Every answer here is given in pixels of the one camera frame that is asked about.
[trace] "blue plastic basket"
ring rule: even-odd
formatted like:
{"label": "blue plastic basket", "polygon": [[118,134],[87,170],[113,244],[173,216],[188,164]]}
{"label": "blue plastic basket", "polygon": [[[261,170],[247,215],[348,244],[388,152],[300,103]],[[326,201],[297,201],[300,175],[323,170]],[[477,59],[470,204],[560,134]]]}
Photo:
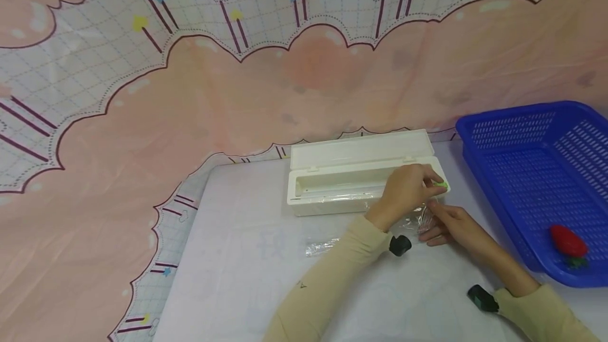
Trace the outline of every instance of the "blue plastic basket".
{"label": "blue plastic basket", "polygon": [[[468,115],[456,129],[525,265],[567,286],[608,286],[608,121],[565,101]],[[556,223],[587,243],[587,267],[571,269],[555,250]]]}

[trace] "person's left hand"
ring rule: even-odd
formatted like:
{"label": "person's left hand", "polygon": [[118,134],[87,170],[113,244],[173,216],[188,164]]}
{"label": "person's left hand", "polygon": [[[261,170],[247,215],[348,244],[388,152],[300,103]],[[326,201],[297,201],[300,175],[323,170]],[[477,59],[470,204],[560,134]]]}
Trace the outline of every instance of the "person's left hand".
{"label": "person's left hand", "polygon": [[393,171],[386,182],[380,201],[365,215],[374,226],[387,232],[403,215],[448,191],[447,187],[433,186],[443,182],[430,165],[410,164]]}

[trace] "red strawberry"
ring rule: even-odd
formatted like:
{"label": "red strawberry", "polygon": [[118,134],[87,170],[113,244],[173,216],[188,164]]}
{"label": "red strawberry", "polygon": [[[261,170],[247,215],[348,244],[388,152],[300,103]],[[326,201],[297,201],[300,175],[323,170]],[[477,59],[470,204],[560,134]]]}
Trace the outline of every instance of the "red strawberry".
{"label": "red strawberry", "polygon": [[587,266],[588,248],[583,239],[573,233],[571,229],[562,225],[553,225],[549,228],[553,245],[562,254],[567,255],[567,263],[571,268],[577,269],[581,266]]}

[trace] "beige sleeve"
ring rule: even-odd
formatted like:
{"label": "beige sleeve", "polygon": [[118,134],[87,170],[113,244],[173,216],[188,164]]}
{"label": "beige sleeve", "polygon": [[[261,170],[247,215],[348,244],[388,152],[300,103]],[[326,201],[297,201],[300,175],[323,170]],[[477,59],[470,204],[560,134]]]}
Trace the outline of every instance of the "beige sleeve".
{"label": "beige sleeve", "polygon": [[600,342],[546,284],[520,298],[499,289],[495,298],[499,313],[517,325],[532,342]]}
{"label": "beige sleeve", "polygon": [[366,218],[355,219],[281,303],[264,342],[319,341],[353,280],[388,251],[391,237]]}

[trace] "white table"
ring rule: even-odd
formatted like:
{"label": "white table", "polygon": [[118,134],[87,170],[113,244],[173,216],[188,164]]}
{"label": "white table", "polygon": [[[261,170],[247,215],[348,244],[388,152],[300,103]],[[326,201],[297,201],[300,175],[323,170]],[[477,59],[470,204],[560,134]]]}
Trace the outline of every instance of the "white table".
{"label": "white table", "polygon": [[[461,158],[461,143],[434,147],[452,186],[445,201],[465,207],[511,248]],[[155,342],[260,341],[281,299],[316,261],[304,256],[307,238],[339,236],[352,219],[294,217],[285,203],[288,173],[288,160],[212,171]],[[351,289],[324,341],[523,340],[503,319],[469,301],[466,291],[475,283],[487,290],[498,284],[450,246],[419,244],[401,258],[384,254]],[[553,286],[608,341],[608,289]]]}

